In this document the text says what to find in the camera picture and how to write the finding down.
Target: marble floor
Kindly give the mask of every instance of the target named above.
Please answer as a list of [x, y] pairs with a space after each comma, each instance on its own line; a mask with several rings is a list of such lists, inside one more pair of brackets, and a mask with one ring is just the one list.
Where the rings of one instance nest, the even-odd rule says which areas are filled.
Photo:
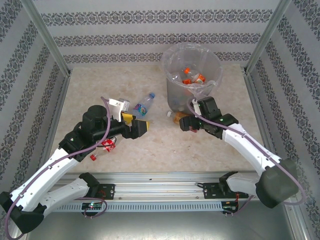
[[[70, 172], [140, 173], [253, 170], [232, 146], [204, 130], [183, 132], [167, 117], [167, 87], [158, 66], [76, 67], [73, 69], [51, 153], [66, 133], [81, 121], [100, 96], [127, 99], [130, 107], [149, 92], [154, 104], [145, 119], [149, 131], [132, 140], [118, 137], [116, 148], [92, 161], [87, 156]], [[258, 142], [262, 142], [239, 65], [223, 66], [223, 80], [210, 94], [222, 114], [234, 115]]]

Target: trash bin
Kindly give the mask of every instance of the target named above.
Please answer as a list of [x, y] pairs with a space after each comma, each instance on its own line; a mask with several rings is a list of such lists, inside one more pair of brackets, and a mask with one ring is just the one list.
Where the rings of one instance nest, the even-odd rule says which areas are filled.
[[[188, 98], [201, 99], [217, 89], [222, 81], [223, 70], [219, 58], [203, 45], [181, 42], [166, 50], [161, 58], [161, 67], [166, 75], [167, 102], [174, 112], [190, 114]], [[184, 84], [186, 67], [199, 71], [206, 80], [203, 84]]]

